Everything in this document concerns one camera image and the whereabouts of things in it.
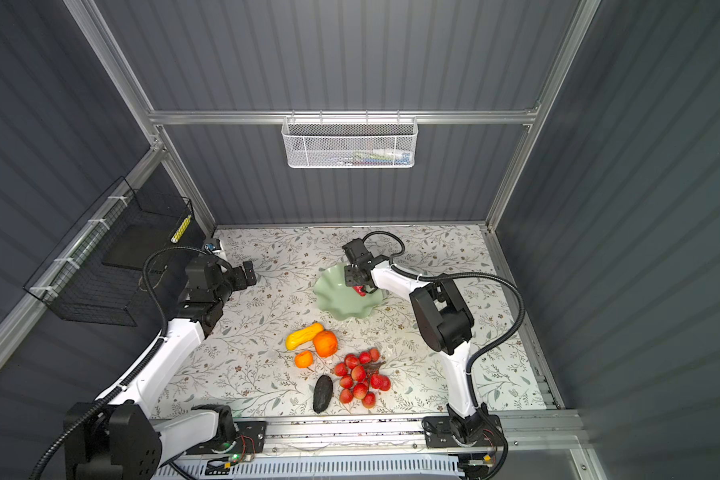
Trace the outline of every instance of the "black mesh basket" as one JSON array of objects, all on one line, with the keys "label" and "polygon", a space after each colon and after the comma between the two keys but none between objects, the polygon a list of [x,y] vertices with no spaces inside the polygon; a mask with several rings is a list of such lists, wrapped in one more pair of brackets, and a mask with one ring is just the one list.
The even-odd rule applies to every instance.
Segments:
[{"label": "black mesh basket", "polygon": [[[141,279],[144,259],[164,246],[200,248],[204,235],[183,197],[130,190],[65,258],[50,262],[54,274],[36,272],[24,289],[63,320],[135,326],[159,318]],[[171,241],[183,228],[177,243]],[[151,264],[150,282],[171,318],[186,285],[184,269],[195,253],[172,251]]]}]

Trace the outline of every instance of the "green bowl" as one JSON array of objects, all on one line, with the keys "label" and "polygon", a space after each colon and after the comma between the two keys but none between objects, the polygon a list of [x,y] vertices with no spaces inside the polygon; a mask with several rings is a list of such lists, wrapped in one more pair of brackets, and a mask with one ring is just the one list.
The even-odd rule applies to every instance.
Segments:
[{"label": "green bowl", "polygon": [[317,308],[329,312],[336,320],[346,320],[351,316],[365,318],[371,314],[373,307],[384,301],[384,294],[376,290],[360,296],[345,283],[344,265],[347,264],[337,264],[324,270],[315,282],[312,292],[317,297]]}]

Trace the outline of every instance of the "floral tablecloth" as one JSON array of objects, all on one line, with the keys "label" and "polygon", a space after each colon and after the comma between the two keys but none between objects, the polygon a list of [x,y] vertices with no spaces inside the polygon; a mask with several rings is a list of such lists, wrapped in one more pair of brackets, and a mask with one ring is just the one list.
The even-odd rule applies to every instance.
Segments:
[{"label": "floral tablecloth", "polygon": [[[372,228],[285,228],[219,230],[217,236],[230,262],[252,260],[259,282],[232,294],[224,315],[211,336],[184,362],[163,392],[153,412],[167,418],[204,403],[229,405],[236,416],[315,415],[312,389],[321,374],[350,352],[372,346],[379,349],[381,372],[392,380],[392,389],[377,392],[376,407],[360,401],[343,405],[335,397],[322,415],[365,413],[441,412],[448,401],[442,368],[418,334],[411,304],[389,295],[365,319],[333,319],[317,309],[312,285],[325,268],[345,261],[342,245]],[[427,274],[481,270],[494,272],[478,226],[409,226],[386,228],[400,236],[406,253],[397,263]],[[374,236],[366,243],[375,254],[398,247],[393,240]],[[458,280],[474,315],[472,349],[496,338],[512,318],[497,285],[475,279]],[[308,369],[294,365],[296,351],[285,348],[286,336],[313,322],[320,322],[338,338],[336,355],[321,359]],[[491,410],[544,409],[528,357],[515,336],[475,363],[472,377],[479,396]]]}]

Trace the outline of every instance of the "orange fruit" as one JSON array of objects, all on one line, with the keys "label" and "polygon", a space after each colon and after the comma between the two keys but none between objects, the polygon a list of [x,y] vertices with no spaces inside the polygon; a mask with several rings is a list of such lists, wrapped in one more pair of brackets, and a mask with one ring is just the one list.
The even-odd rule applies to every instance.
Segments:
[{"label": "orange fruit", "polygon": [[338,350],[338,341],[336,335],[333,332],[324,330],[312,339],[312,343],[315,344],[315,351],[321,358],[326,358],[336,353]]},{"label": "orange fruit", "polygon": [[312,352],[309,350],[299,353],[295,359],[296,366],[300,369],[305,369],[312,364]]}]

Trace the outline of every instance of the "corrugated gray panel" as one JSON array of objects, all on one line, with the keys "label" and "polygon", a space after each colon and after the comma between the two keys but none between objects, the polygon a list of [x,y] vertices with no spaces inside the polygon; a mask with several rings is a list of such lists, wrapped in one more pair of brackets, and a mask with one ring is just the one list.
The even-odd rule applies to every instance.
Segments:
[{"label": "corrugated gray panel", "polygon": [[107,0],[161,110],[534,106],[575,0]]},{"label": "corrugated gray panel", "polygon": [[416,165],[290,168],[280,127],[167,128],[219,224],[484,220],[521,125],[425,125]]},{"label": "corrugated gray panel", "polygon": [[0,321],[147,148],[62,4],[0,2]]},{"label": "corrugated gray panel", "polygon": [[[162,167],[143,189],[177,194]],[[190,228],[199,229],[194,222]],[[26,478],[61,433],[67,410],[76,402],[89,402],[116,380],[159,330],[156,310],[154,317],[137,319],[135,327],[43,315],[0,370],[0,478]],[[64,478],[63,449],[43,478]]]},{"label": "corrugated gray panel", "polygon": [[720,1],[593,29],[499,237],[609,478],[720,478]]}]

